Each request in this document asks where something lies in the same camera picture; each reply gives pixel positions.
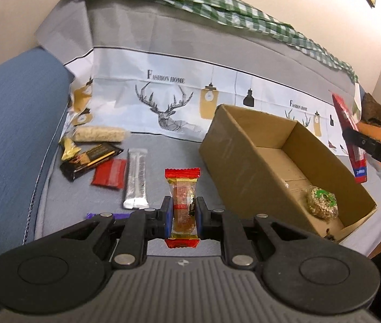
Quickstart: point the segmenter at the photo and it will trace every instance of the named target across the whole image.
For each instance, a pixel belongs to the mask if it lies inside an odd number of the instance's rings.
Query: red snack wrapper
[[[333,94],[333,104],[336,109],[337,116],[339,118],[340,126],[342,131],[350,127],[356,131],[358,128],[355,124],[354,118],[349,112],[347,106],[342,97],[338,94]],[[367,181],[367,162],[364,156],[364,151],[352,144],[346,142],[346,148],[349,155],[349,160],[351,161],[352,169],[355,175],[355,182],[364,183]]]
[[[123,189],[126,159],[110,159],[96,167],[92,185]]]
[[[166,240],[169,248],[194,248],[199,242],[195,223],[195,193],[200,174],[200,168],[165,169],[174,213],[171,239]]]

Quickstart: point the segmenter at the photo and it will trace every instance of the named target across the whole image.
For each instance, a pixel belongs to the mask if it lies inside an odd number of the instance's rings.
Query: chocolate bar
[[[63,175],[73,182],[99,164],[119,155],[123,149],[109,143],[102,143],[88,151],[77,155],[71,160],[65,161],[60,165]]]

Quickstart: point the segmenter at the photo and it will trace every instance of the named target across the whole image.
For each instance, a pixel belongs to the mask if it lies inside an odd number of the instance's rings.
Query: blue cushion
[[[0,65],[0,254],[33,240],[71,78],[40,48]]]

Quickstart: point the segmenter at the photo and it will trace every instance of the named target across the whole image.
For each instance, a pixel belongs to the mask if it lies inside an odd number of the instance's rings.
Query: brown cardboard box
[[[297,121],[222,104],[200,154],[226,208],[241,218],[266,213],[320,236],[329,229],[340,241],[376,211],[353,174]],[[338,218],[308,213],[309,185],[334,193]]]

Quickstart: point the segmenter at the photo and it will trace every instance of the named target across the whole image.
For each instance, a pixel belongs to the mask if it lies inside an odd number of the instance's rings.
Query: silver wrapper
[[[149,207],[146,197],[146,157],[147,149],[128,150],[129,169],[127,172],[125,209],[145,209]]]

